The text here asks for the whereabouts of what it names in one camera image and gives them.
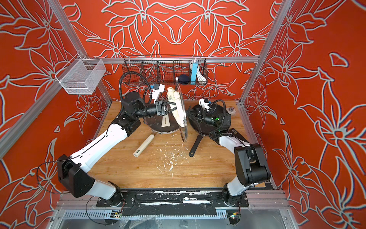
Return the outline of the glass pot lid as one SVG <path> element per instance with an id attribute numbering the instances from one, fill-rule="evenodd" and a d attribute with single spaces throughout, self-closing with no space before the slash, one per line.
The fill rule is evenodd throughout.
<path id="1" fill-rule="evenodd" d="M 186 142 L 188 139 L 187 116 L 186 116 L 186 111 L 185 111 L 183 93 L 182 93 L 179 83 L 176 84 L 175 91 L 179 94 L 179 98 L 176 99 L 176 101 L 177 101 L 176 108 L 177 108 L 179 118 L 180 118 L 179 119 L 179 121 L 180 121 L 179 130 L 180 130 L 182 141 Z"/>

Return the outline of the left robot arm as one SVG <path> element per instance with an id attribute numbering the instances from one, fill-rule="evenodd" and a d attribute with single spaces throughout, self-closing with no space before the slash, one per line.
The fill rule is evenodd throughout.
<path id="1" fill-rule="evenodd" d="M 164 116 L 176 111 L 176 99 L 179 93 L 174 88 L 162 84 L 150 86 L 148 80 L 140 73 L 135 73 L 147 86 L 150 92 L 146 102 L 137 91 L 123 94 L 119 90 L 121 110 L 107 130 L 90 144 L 70 156 L 62 155 L 57 160 L 58 180 L 75 197 L 85 195 L 100 197 L 116 206 L 123 200 L 118 186 L 102 182 L 89 176 L 92 167 L 114 146 L 128 138 L 141 125 L 141 118 Z"/>

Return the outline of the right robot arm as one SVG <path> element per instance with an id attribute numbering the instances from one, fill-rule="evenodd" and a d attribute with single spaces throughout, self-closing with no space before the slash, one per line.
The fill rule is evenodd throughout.
<path id="1" fill-rule="evenodd" d="M 193 157 L 201 139 L 206 136 L 234 154 L 236 177 L 224 185 L 222 199 L 229 202 L 245 191 L 271 178 L 271 172 L 259 144 L 251 144 L 231 128 L 232 118 L 223 100 L 199 104 L 186 111 L 191 127 L 199 134 L 189 155 Z"/>

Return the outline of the yellow cloth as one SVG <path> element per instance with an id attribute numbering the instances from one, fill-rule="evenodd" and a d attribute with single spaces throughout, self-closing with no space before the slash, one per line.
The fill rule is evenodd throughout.
<path id="1" fill-rule="evenodd" d="M 168 101 L 170 102 L 170 107 L 172 109 L 172 114 L 173 114 L 173 117 L 175 118 L 176 122 L 178 125 L 179 124 L 179 114 L 178 114 L 178 111 L 177 111 L 177 108 L 176 108 L 176 99 L 179 98 L 179 94 L 175 91 L 175 89 L 173 87 L 169 87 L 167 89 L 167 98 L 168 98 Z"/>

